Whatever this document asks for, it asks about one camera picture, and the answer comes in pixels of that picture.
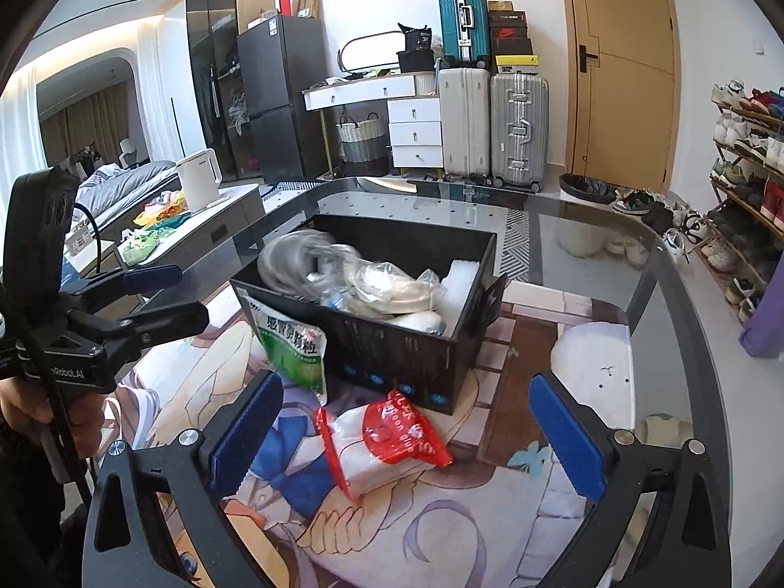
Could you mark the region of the left human hand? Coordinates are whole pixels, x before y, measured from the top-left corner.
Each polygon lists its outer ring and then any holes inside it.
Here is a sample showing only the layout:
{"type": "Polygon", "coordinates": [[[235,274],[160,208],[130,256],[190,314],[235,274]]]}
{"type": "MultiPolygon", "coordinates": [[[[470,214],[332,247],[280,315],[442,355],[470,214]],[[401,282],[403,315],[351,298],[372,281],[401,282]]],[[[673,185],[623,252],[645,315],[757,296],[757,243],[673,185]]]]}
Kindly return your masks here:
{"type": "MultiPolygon", "coordinates": [[[[101,443],[104,423],[104,395],[88,393],[71,403],[69,422],[78,456],[90,458],[97,453],[101,443]]],[[[1,414],[13,430],[38,441],[37,429],[53,421],[52,406],[35,382],[7,378],[1,381],[1,414]]]]}

